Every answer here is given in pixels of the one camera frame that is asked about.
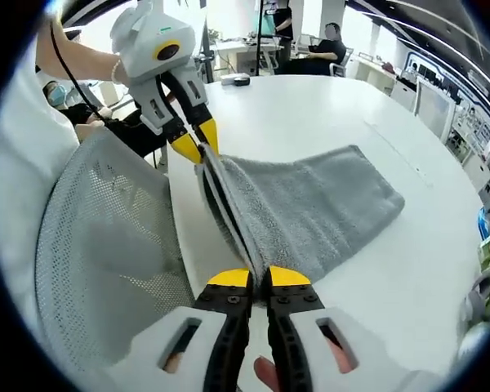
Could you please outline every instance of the screw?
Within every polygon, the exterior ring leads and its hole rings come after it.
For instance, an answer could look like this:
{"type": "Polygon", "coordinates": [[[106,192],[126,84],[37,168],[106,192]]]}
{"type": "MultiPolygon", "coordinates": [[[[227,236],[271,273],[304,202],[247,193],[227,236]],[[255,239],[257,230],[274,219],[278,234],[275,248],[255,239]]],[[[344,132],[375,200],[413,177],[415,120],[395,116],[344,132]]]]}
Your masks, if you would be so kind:
{"type": "Polygon", "coordinates": [[[239,296],[228,296],[227,302],[229,302],[230,304],[237,304],[239,303],[239,296]]]}

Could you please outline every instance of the white table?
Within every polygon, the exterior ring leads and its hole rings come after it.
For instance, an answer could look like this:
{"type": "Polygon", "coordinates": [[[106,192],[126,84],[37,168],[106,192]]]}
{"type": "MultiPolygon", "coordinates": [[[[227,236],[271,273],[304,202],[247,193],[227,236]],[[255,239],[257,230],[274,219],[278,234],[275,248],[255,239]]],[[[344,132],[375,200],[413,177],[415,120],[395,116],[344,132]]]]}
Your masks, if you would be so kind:
{"type": "MultiPolygon", "coordinates": [[[[267,63],[267,69],[271,74],[274,74],[274,65],[270,59],[270,52],[279,50],[280,46],[272,39],[261,44],[261,51],[265,57],[267,63]]],[[[242,41],[228,41],[228,42],[217,42],[211,45],[211,50],[216,54],[216,67],[218,69],[224,68],[221,63],[223,60],[226,65],[231,64],[234,67],[235,72],[250,73],[250,69],[242,65],[246,60],[254,60],[256,58],[256,45],[247,45],[242,41]]]]}
{"type": "MultiPolygon", "coordinates": [[[[248,87],[207,86],[220,151],[290,162],[356,144],[404,196],[401,215],[314,287],[380,337],[410,369],[445,374],[457,349],[460,303],[478,271],[482,206],[456,159],[418,118],[373,86],[313,76],[253,78],[248,87]]],[[[176,229],[194,295],[222,270],[242,267],[198,189],[193,164],[169,151],[176,229]]],[[[270,357],[266,314],[254,309],[239,383],[267,390],[252,361],[270,357]]]]}

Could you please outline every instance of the green plant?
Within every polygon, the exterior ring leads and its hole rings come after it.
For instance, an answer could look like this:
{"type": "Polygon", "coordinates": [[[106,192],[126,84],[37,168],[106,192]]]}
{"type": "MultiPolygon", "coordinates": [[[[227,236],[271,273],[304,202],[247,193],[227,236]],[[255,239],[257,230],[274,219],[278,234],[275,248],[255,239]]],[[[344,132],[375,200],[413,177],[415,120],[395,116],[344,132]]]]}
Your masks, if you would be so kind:
{"type": "Polygon", "coordinates": [[[208,35],[209,35],[209,42],[210,43],[216,43],[216,41],[218,39],[220,39],[220,32],[219,31],[215,31],[213,29],[209,29],[207,32],[208,32],[208,35]]]}

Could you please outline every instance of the window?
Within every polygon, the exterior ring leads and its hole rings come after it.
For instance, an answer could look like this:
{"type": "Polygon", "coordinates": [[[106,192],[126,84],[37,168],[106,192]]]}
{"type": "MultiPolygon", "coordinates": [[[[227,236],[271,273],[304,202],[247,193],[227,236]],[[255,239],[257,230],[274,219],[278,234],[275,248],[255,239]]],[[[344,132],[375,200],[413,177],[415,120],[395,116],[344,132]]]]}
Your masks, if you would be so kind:
{"type": "Polygon", "coordinates": [[[346,47],[354,48],[354,53],[370,51],[372,20],[356,10],[345,7],[341,36],[346,47]]]}

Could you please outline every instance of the small black device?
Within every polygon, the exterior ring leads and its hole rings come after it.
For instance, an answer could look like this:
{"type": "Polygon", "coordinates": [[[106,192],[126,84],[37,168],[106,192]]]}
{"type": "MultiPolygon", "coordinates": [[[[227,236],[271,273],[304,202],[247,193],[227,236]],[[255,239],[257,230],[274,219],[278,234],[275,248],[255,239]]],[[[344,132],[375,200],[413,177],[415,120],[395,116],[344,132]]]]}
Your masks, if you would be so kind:
{"type": "Polygon", "coordinates": [[[249,84],[251,84],[250,78],[238,77],[234,79],[234,85],[237,87],[248,86],[249,84]]]}

